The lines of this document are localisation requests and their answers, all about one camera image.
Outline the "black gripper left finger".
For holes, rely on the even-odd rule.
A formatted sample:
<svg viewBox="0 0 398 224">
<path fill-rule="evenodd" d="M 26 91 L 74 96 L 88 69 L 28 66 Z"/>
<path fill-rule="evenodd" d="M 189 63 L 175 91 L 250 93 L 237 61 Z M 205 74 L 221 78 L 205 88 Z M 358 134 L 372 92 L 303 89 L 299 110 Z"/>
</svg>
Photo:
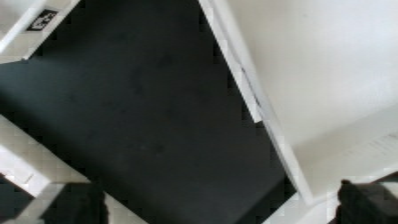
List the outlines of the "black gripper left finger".
<svg viewBox="0 0 398 224">
<path fill-rule="evenodd" d="M 106 192 L 99 185 L 67 184 L 42 219 L 45 224 L 109 224 Z"/>
</svg>

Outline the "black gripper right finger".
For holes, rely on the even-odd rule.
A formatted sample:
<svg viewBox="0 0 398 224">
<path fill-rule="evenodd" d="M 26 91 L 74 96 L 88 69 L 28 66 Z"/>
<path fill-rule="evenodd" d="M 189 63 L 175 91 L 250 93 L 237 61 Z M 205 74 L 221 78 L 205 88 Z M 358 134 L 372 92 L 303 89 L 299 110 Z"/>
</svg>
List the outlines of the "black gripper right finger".
<svg viewBox="0 0 398 224">
<path fill-rule="evenodd" d="M 342 181 L 337 224 L 398 224 L 398 195 L 388 182 Z"/>
</svg>

